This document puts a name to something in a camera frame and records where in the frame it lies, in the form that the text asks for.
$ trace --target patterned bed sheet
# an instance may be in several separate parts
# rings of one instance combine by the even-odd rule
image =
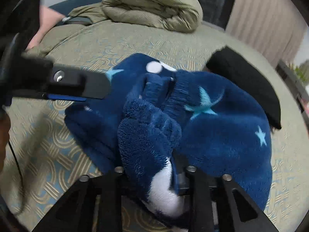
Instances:
[[[272,135],[273,180],[265,213],[280,232],[294,231],[309,208],[309,137],[296,102],[259,53],[229,35],[201,25],[194,34],[104,21],[82,29],[49,54],[57,63],[105,72],[132,53],[141,52],[176,68],[200,70],[213,52],[230,46],[272,83],[281,103],[282,130]],[[14,99],[11,143],[21,164],[26,205],[18,216],[30,230],[80,175],[100,172],[64,125],[67,101]],[[13,212],[21,205],[19,175],[13,157],[0,175],[1,194]],[[129,200],[123,201],[123,230],[169,231]]]

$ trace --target beige curtain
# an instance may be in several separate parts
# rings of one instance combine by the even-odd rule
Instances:
[[[259,51],[272,66],[292,62],[306,22],[291,0],[235,0],[226,32]]]

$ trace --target hand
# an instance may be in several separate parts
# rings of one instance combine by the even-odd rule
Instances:
[[[0,120],[0,172],[3,169],[5,159],[5,147],[10,140],[9,130],[11,128],[11,121],[9,115],[4,113],[2,120]]]

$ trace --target light blue star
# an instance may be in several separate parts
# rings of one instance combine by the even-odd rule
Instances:
[[[259,131],[258,131],[258,132],[255,132],[255,135],[259,137],[261,146],[262,146],[263,144],[265,144],[265,145],[267,146],[267,143],[266,143],[266,141],[265,141],[265,135],[266,135],[266,133],[263,133],[263,132],[262,132],[262,129],[260,128],[259,125],[258,125],[257,127],[258,127]]]
[[[112,78],[115,74],[117,74],[118,72],[121,72],[123,71],[122,69],[119,69],[119,70],[113,70],[113,69],[110,69],[108,70],[107,72],[105,72],[105,75],[106,77],[109,79],[109,82],[112,81]]]
[[[211,99],[208,95],[208,93],[202,88],[200,88],[200,106],[189,106],[185,105],[184,108],[186,111],[193,112],[193,115],[191,116],[191,120],[193,120],[195,117],[200,115],[201,113],[207,113],[212,115],[217,115],[216,112],[214,112],[211,107],[217,104],[223,97],[222,95],[214,102],[211,102]]]

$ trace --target green blanket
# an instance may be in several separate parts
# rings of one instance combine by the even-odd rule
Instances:
[[[203,10],[198,0],[103,0],[75,8],[69,15],[88,17],[93,23],[111,19],[189,33],[202,21]]]

